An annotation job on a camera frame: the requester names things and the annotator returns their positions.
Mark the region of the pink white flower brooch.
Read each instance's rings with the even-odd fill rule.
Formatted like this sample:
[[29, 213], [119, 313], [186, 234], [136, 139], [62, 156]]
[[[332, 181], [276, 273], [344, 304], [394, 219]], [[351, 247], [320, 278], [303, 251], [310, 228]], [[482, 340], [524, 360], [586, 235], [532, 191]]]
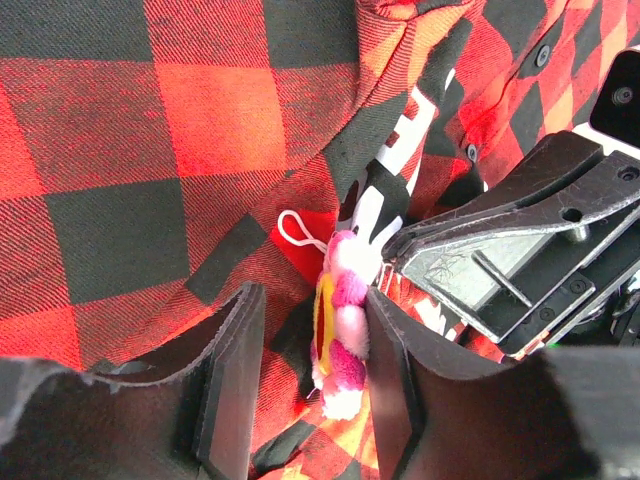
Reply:
[[362, 405], [369, 355], [365, 299], [378, 257], [354, 230], [335, 231], [326, 243], [316, 239], [292, 210], [280, 213], [277, 228], [289, 243], [324, 254], [313, 305], [312, 380], [323, 415], [351, 420]]

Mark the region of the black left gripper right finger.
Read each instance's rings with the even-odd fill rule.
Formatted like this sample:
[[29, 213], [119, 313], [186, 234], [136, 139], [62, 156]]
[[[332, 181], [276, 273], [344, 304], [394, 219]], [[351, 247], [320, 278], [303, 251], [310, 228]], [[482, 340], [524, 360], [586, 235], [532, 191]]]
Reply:
[[384, 479], [635, 479], [639, 352], [542, 349], [506, 366], [368, 292], [367, 363]]

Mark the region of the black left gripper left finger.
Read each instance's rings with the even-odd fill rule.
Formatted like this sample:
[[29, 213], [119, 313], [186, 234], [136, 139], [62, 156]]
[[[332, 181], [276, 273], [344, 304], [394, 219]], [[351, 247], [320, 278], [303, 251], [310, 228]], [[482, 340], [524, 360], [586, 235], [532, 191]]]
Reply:
[[244, 479], [265, 292], [108, 373], [27, 357], [1, 362], [5, 479]]

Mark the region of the red black plaid shirt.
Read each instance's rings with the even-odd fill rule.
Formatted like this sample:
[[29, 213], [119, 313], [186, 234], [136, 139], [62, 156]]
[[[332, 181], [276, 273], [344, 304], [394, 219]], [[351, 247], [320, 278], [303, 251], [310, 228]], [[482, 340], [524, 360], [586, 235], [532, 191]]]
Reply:
[[125, 363], [266, 289], [253, 479], [375, 479], [309, 398], [320, 252], [587, 121], [635, 1], [5, 1], [1, 353]]

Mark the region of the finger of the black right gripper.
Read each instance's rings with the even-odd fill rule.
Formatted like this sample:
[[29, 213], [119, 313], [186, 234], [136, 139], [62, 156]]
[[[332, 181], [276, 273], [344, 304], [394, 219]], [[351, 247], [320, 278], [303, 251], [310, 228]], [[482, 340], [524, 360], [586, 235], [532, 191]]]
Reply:
[[554, 343], [639, 269], [639, 151], [544, 137], [499, 184], [401, 229], [383, 256], [507, 356]]

